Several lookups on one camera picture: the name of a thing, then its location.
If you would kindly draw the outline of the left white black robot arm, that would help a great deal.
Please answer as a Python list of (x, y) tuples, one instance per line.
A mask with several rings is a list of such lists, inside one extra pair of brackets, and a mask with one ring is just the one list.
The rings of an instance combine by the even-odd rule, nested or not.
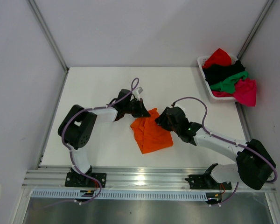
[(91, 164), (83, 147), (90, 140), (94, 126), (99, 123), (118, 121), (126, 114), (134, 118), (150, 117), (140, 97), (142, 92), (141, 87), (133, 91), (122, 89), (110, 104), (94, 109), (74, 105), (62, 121), (58, 128), (58, 135), (69, 149), (72, 169), (77, 173), (75, 180), (80, 186), (86, 187), (92, 181), (92, 175), (89, 173)]

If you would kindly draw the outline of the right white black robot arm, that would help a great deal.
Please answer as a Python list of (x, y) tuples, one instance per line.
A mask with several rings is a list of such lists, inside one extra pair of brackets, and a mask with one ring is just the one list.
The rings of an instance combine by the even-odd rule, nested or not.
[(260, 190), (276, 168), (260, 141), (245, 142), (214, 133), (202, 124), (188, 121), (180, 107), (166, 107), (155, 122), (175, 132), (183, 142), (213, 150), (233, 161), (227, 165), (214, 163), (202, 175), (189, 175), (186, 181), (191, 189), (218, 189), (221, 184), (239, 182)]

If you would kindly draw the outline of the orange t shirt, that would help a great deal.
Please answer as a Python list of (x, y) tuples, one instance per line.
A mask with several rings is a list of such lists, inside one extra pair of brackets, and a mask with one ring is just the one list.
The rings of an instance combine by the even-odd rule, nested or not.
[(150, 117), (137, 118), (130, 125), (141, 153), (148, 154), (172, 147), (174, 143), (170, 131), (161, 128), (155, 122), (155, 119), (159, 117), (157, 108), (148, 112)]

